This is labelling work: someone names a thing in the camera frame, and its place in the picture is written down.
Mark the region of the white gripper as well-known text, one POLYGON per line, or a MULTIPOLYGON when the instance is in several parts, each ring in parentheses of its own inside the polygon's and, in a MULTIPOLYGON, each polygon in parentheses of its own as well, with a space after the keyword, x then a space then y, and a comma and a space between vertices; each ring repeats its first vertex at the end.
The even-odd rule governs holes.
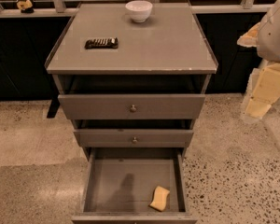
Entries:
POLYGON ((280 98, 280 21, 261 21, 241 35, 237 44, 256 48, 262 59, 250 74, 241 104, 243 121, 258 121, 280 98))

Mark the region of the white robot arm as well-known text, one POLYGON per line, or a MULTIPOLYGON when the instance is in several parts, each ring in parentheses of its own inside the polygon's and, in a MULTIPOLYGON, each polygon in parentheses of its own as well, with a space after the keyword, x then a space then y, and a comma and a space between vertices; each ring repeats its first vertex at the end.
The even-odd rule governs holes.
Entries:
POLYGON ((259 23, 238 38, 237 44, 255 47, 258 56, 267 62, 259 69, 245 106, 246 116, 261 119, 280 98, 280 0, 276 0, 259 23))

